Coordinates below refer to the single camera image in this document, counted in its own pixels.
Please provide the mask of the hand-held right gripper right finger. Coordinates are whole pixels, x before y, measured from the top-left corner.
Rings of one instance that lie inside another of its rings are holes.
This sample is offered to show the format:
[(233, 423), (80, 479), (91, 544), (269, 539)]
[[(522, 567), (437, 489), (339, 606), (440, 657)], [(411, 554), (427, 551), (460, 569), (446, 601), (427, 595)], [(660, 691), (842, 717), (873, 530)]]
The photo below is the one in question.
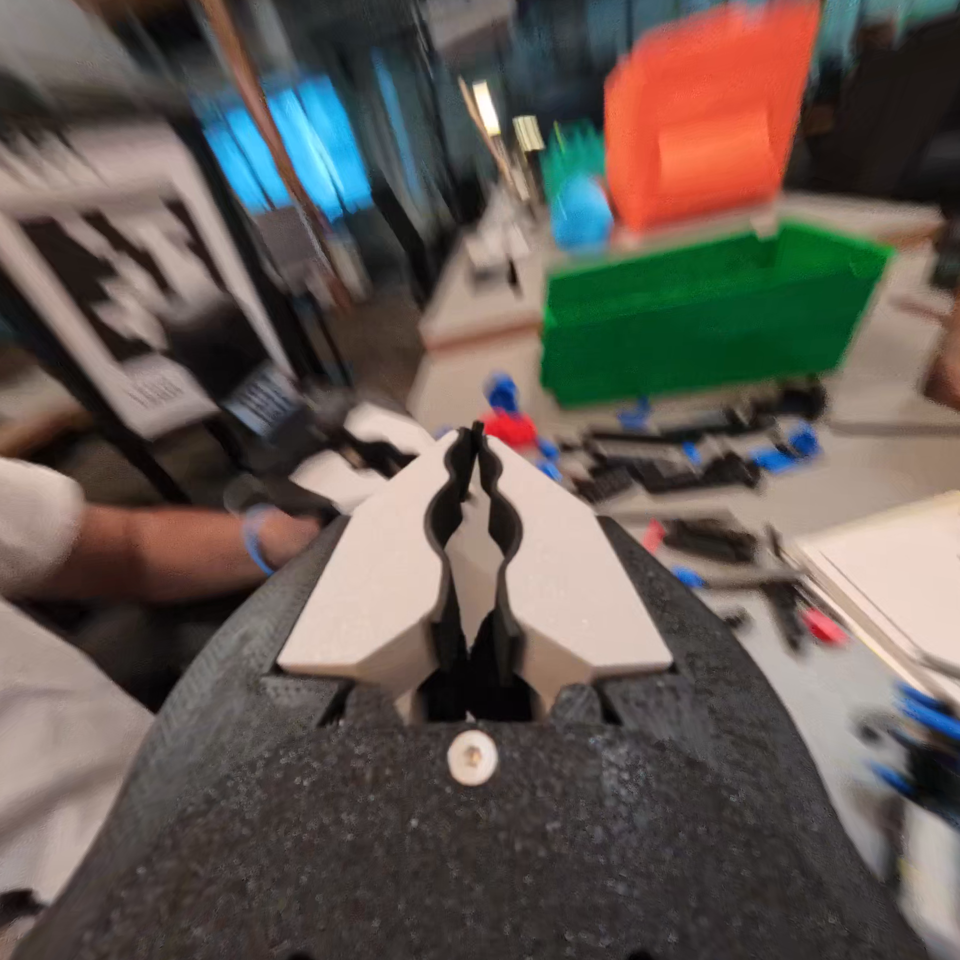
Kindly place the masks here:
[(591, 507), (498, 438), (477, 436), (476, 464), (501, 556), (486, 643), (497, 685), (522, 681), (547, 714), (569, 688), (670, 671), (673, 654)]

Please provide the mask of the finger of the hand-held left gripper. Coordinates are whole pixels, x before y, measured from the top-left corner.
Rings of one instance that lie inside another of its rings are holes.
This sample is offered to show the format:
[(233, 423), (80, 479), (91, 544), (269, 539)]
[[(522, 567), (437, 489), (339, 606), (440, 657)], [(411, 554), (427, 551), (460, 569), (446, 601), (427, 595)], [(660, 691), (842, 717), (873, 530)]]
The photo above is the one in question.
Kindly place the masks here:
[(328, 500), (341, 514), (351, 515), (385, 486), (377, 471), (355, 466), (342, 454), (327, 450), (307, 458), (289, 475), (294, 485)]
[(436, 439), (407, 414), (375, 403), (358, 403), (345, 415), (339, 436), (364, 460), (402, 460), (431, 449)]

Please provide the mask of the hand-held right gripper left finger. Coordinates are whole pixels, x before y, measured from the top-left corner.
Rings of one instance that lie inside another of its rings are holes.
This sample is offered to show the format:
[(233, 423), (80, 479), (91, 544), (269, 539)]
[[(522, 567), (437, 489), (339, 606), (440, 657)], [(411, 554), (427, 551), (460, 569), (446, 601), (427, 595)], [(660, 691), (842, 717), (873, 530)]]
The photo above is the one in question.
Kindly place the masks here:
[(446, 432), (357, 507), (275, 660), (286, 679), (386, 694), (406, 722), (470, 715), (482, 624), (476, 435)]

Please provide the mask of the person's left forearm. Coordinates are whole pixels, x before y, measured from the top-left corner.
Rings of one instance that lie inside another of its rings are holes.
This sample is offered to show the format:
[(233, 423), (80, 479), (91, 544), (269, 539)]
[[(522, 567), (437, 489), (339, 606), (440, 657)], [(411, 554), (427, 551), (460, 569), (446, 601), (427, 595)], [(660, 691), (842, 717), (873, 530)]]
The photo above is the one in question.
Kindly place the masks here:
[(156, 603), (232, 594), (268, 574), (239, 517), (198, 508), (83, 503), (61, 517), (2, 523), (2, 595)]

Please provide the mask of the pile of loose lego pieces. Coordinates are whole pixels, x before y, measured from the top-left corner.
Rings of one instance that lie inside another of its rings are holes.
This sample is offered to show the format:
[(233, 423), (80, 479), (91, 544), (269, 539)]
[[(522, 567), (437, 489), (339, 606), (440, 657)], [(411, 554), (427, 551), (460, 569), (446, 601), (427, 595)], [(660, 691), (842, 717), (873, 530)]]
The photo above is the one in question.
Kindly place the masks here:
[[(588, 426), (578, 438), (550, 440), (522, 410), (520, 388), (506, 373), (486, 379), (486, 434), (516, 452), (533, 453), (534, 464), (585, 504), (606, 505), (641, 492), (654, 500), (744, 491), (759, 493), (766, 480), (789, 474), (822, 451), (815, 425), (827, 412), (828, 395), (818, 378), (789, 382), (746, 401), (702, 411), (687, 419), (651, 422), (641, 398), (617, 415), (616, 426)], [(810, 642), (841, 646), (848, 628), (843, 615), (818, 596), (808, 575), (786, 556), (780, 532), (763, 534), (726, 514), (621, 512), (620, 522), (638, 524), (650, 554), (705, 561), (729, 570), (707, 577), (675, 566), (675, 578), (695, 592), (758, 594), (787, 648), (795, 654)]]

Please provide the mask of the partly built lego model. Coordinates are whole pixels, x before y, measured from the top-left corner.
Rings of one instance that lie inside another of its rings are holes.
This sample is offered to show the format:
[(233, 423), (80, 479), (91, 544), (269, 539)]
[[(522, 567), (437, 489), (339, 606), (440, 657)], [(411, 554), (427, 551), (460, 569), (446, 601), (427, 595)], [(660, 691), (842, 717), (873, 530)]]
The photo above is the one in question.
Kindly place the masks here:
[(897, 706), (877, 732), (899, 747), (899, 767), (877, 759), (867, 766), (901, 798), (959, 829), (959, 720), (945, 701), (911, 683), (894, 684)]

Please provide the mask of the person's left hand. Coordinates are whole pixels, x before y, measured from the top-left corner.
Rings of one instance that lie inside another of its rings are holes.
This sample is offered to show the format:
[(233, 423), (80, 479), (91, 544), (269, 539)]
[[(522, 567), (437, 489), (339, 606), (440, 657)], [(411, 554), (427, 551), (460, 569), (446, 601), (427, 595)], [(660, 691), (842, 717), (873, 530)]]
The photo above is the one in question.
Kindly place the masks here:
[(280, 570), (312, 544), (322, 531), (322, 522), (275, 510), (263, 528), (261, 543), (268, 563)]

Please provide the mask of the blue wristband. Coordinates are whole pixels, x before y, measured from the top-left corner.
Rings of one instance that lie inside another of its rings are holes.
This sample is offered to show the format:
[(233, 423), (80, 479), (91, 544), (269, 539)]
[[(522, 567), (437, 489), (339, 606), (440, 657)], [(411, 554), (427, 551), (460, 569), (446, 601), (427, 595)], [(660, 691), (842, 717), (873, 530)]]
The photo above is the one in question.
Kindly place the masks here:
[(260, 503), (246, 509), (241, 515), (241, 540), (246, 556), (257, 567), (265, 578), (270, 578), (276, 572), (266, 558), (261, 542), (263, 528), (277, 510), (274, 506)]

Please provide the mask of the blue lit screen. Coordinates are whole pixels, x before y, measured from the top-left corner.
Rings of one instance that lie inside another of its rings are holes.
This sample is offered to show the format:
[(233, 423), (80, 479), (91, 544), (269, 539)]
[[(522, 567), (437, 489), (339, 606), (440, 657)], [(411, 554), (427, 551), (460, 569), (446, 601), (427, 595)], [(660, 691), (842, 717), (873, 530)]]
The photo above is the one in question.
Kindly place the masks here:
[[(330, 78), (312, 75), (268, 86), (268, 106), (294, 172), (329, 221), (374, 205), (354, 128)], [(252, 216), (290, 209), (270, 150), (234, 92), (193, 94), (191, 106), (229, 186)]]

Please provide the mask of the stack of green plastic bins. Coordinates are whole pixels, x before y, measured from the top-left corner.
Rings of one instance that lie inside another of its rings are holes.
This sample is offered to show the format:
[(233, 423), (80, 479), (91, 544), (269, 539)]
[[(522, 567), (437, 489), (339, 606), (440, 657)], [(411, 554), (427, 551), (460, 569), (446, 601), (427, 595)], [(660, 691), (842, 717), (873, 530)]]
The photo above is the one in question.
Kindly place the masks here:
[(554, 270), (540, 384), (574, 408), (830, 374), (894, 255), (787, 221)]

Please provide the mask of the blue round object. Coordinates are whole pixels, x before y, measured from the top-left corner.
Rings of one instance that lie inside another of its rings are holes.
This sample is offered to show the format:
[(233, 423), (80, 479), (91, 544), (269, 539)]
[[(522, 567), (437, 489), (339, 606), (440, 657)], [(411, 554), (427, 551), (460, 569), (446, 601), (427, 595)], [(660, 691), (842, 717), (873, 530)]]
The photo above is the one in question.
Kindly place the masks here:
[(554, 243), (564, 252), (600, 250), (614, 229), (614, 215), (601, 179), (575, 174), (559, 188), (550, 203)]

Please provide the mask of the white instruction booklet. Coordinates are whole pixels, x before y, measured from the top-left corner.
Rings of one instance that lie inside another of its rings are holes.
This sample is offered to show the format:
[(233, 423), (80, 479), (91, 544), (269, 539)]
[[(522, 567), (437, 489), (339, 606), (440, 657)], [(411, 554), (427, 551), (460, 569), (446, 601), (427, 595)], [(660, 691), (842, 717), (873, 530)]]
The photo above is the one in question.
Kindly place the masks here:
[(789, 540), (786, 557), (903, 680), (959, 708), (959, 492)]

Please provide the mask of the orange box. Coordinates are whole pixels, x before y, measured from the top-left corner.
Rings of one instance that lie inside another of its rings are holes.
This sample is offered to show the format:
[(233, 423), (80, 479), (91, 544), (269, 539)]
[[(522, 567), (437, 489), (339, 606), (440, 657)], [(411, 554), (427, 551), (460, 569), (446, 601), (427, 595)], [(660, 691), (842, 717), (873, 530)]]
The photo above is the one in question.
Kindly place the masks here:
[(606, 189), (643, 233), (782, 189), (817, 2), (730, 3), (646, 32), (604, 84)]

